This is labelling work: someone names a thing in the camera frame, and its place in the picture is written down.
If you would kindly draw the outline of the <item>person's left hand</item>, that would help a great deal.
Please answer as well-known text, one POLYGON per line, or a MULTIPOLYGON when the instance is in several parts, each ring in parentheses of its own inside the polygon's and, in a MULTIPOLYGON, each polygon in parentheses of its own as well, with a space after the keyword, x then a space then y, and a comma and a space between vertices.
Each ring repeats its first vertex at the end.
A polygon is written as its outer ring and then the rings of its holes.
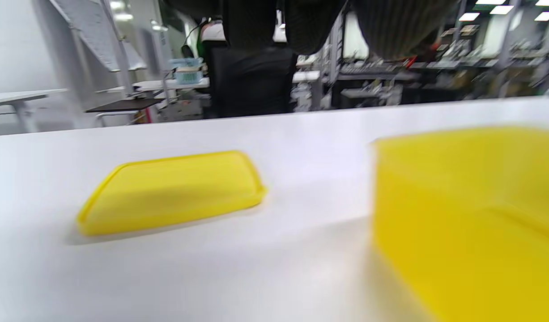
POLYGON ((277 10, 285 17, 287 44, 299 55, 317 53, 340 12, 352 9, 369 51, 397 60, 426 51, 456 0, 166 0, 191 17, 222 18, 228 45, 256 52, 274 42, 277 10))

